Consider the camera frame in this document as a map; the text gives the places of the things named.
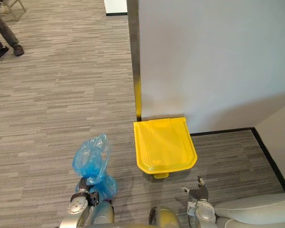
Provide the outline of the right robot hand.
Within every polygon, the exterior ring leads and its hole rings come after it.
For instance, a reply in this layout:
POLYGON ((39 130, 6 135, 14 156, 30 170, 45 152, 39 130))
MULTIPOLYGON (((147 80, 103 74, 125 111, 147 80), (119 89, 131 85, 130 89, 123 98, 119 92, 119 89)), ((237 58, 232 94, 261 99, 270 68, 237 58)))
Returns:
POLYGON ((185 192, 189 194, 192 198, 196 200, 204 200, 208 201, 209 200, 209 192, 207 189, 207 186, 201 176, 198 176, 198 188, 195 189, 189 189, 183 186, 180 186, 180 189, 182 192, 185 192))

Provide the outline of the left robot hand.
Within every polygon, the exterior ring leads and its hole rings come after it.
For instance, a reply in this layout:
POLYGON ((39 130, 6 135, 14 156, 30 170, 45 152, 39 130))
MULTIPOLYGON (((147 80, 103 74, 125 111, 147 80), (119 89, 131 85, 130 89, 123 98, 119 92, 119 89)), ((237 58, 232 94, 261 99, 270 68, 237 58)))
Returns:
POLYGON ((81 178, 76 187, 76 195, 85 197, 89 206, 99 203, 99 193, 93 190, 93 187, 87 184, 87 178, 81 178))

